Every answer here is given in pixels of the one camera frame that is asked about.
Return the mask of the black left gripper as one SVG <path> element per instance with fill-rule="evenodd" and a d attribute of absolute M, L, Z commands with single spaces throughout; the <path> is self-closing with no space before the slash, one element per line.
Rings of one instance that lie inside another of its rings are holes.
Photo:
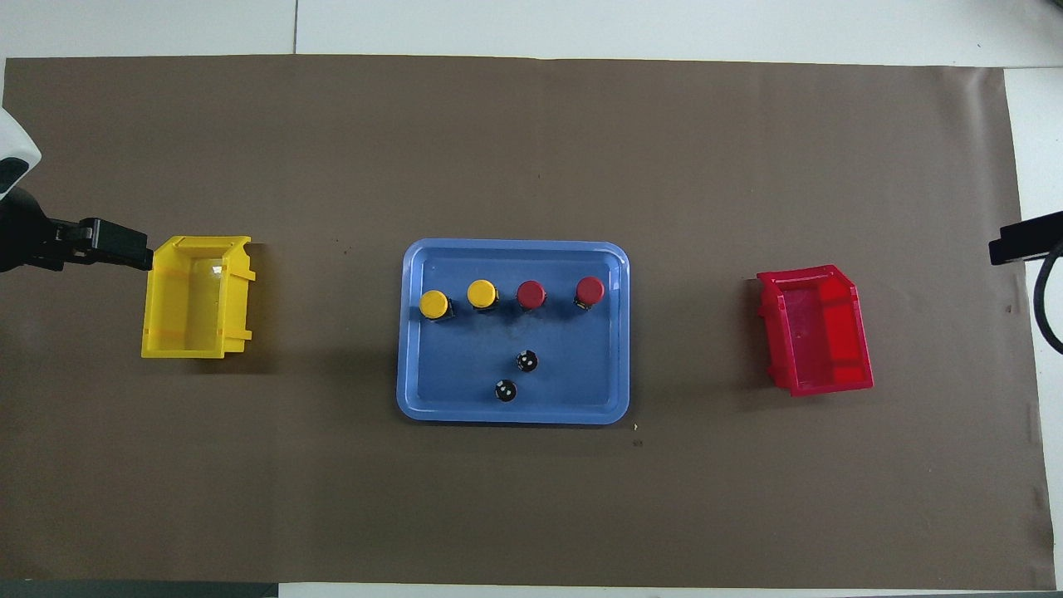
<path fill-rule="evenodd" d="M 70 235 L 79 230 L 79 249 Z M 75 264 L 119 264 L 142 272 L 153 267 L 147 235 L 101 218 L 79 223 L 49 218 L 41 205 L 20 187 L 1 202 L 1 272 L 32 266 L 60 272 Z"/>

